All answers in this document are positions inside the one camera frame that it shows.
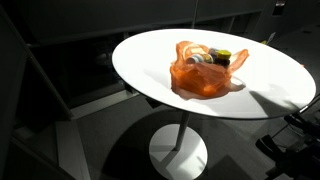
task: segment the metal stand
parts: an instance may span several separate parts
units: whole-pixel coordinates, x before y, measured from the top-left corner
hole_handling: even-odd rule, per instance
[[[206,167],[207,148],[199,134],[187,127],[188,121],[189,113],[183,112],[180,125],[164,126],[151,138],[151,162],[167,179],[195,179]]]

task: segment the green object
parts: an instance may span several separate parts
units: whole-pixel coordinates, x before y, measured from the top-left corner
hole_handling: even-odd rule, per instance
[[[228,50],[219,50],[217,53],[217,57],[219,59],[229,59],[231,56],[231,52]]]

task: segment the table top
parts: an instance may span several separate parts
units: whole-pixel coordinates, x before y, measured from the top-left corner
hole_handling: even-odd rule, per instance
[[[171,63],[176,44],[192,41],[250,56],[233,73],[231,82],[243,87],[210,99],[184,99],[171,90]],[[298,62],[269,46],[242,37],[205,30],[166,29],[141,33],[121,42],[112,61],[115,70],[142,94],[166,105],[220,118],[266,119],[284,116],[306,106],[316,92],[309,72]]]

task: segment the table pedestal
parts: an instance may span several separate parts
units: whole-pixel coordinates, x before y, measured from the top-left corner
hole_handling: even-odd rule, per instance
[[[206,167],[207,148],[199,134],[187,127],[188,116],[184,112],[180,125],[164,126],[151,139],[151,162],[167,179],[195,179]]]

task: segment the white round table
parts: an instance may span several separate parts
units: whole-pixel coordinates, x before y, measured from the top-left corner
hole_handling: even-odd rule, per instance
[[[231,79],[235,90],[211,99],[183,99],[171,90],[169,68],[176,44],[192,41],[250,56]],[[150,31],[121,42],[112,56],[120,77],[137,91],[184,111],[181,125],[167,125],[152,137],[152,164],[167,179],[194,179],[204,170],[207,150],[187,127],[188,112],[227,119],[268,119],[297,112],[314,97],[312,76],[289,56],[255,41],[224,33],[168,29]]]

